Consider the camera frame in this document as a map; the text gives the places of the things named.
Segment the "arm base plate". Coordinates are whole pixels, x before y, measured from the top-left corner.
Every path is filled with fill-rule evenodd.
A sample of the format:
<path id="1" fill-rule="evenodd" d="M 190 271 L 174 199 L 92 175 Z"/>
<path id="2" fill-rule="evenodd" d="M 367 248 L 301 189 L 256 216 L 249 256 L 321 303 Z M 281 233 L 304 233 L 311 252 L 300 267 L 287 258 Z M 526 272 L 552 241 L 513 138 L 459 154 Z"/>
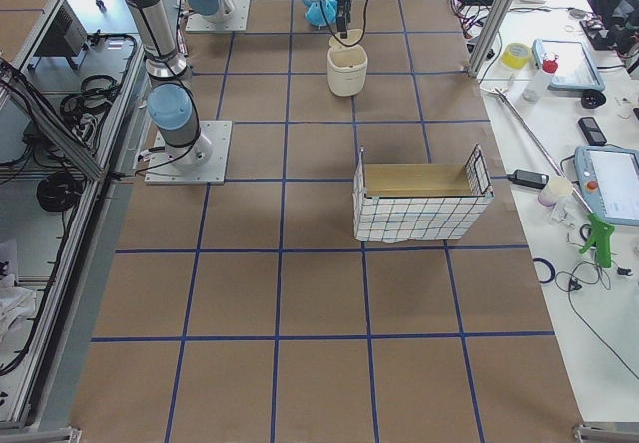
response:
<path id="1" fill-rule="evenodd" d="M 188 17 L 186 32 L 192 34 L 225 34 L 245 32 L 251 0 L 220 0 L 215 14 L 193 11 Z"/>
<path id="2" fill-rule="evenodd" d="M 149 185 L 223 184 L 232 126 L 231 121 L 200 121 L 200 136 L 191 148 L 179 150 L 168 146 L 151 154 L 151 169 L 145 172 L 145 182 Z"/>

